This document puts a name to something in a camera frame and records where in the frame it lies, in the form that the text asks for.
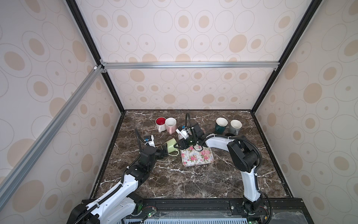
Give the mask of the grey mug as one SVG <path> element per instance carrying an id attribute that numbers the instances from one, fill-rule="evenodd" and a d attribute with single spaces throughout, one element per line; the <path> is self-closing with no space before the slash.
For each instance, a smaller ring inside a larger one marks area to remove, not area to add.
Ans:
<path id="1" fill-rule="evenodd" d="M 239 120 L 234 119 L 230 122 L 229 132 L 234 136 L 237 136 L 241 128 L 242 128 L 242 123 Z"/>

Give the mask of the dark teal mug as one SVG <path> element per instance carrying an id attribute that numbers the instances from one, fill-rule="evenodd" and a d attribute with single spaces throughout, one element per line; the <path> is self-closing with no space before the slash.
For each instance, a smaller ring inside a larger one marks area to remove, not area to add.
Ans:
<path id="1" fill-rule="evenodd" d="M 223 134 L 226 127 L 228 125 L 228 121 L 225 118 L 219 117 L 215 121 L 215 134 Z"/>

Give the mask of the light green mug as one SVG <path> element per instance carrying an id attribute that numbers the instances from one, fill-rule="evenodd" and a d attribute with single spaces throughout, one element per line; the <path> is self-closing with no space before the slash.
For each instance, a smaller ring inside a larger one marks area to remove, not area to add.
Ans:
<path id="1" fill-rule="evenodd" d="M 178 149 L 174 147 L 174 145 L 176 143 L 177 143 L 177 141 L 174 138 L 172 138 L 166 142 L 169 156 L 178 156 L 180 154 Z"/>

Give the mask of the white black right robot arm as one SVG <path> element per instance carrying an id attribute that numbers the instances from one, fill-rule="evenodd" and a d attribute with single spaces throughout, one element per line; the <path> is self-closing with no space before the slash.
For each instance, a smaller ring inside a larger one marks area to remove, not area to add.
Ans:
<path id="1" fill-rule="evenodd" d="M 246 137 L 204 134 L 198 124 L 193 127 L 179 127 L 176 132 L 179 140 L 174 147 L 182 151 L 195 145 L 228 151 L 235 167 L 241 172 L 244 186 L 243 198 L 251 203 L 259 201 L 261 192 L 257 181 L 257 171 L 263 159 L 258 148 Z"/>

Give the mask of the white mug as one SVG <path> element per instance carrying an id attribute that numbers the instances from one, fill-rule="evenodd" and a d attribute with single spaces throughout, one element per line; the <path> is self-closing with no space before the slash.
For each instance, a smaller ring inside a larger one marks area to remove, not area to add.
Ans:
<path id="1" fill-rule="evenodd" d="M 155 120 L 156 128 L 159 133 L 164 132 L 166 130 L 166 118 L 165 117 L 158 117 Z"/>

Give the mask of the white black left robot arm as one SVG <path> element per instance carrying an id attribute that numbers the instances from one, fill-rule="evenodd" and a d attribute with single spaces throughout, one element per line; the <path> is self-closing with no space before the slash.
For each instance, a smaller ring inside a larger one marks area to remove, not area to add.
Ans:
<path id="1" fill-rule="evenodd" d="M 169 155 L 167 144 L 146 146 L 128 166 L 121 180 L 101 197 L 79 204 L 70 213 L 68 224 L 118 224 L 132 214 L 139 200 L 130 197 L 150 176 L 158 159 Z"/>

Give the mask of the pink mug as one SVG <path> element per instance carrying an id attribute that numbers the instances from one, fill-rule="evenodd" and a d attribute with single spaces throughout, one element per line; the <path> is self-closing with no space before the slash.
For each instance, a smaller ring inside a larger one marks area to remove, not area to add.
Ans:
<path id="1" fill-rule="evenodd" d="M 166 130 L 169 134 L 176 133 L 177 129 L 177 120 L 175 118 L 167 118 L 165 121 Z"/>

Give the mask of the black mug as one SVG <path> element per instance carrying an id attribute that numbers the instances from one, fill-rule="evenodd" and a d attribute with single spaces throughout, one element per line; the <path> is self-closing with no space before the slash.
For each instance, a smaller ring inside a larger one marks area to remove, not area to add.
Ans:
<path id="1" fill-rule="evenodd" d="M 234 135 L 232 133 L 227 133 L 227 134 L 225 134 L 225 136 L 227 136 L 227 137 L 236 137 L 236 135 Z"/>

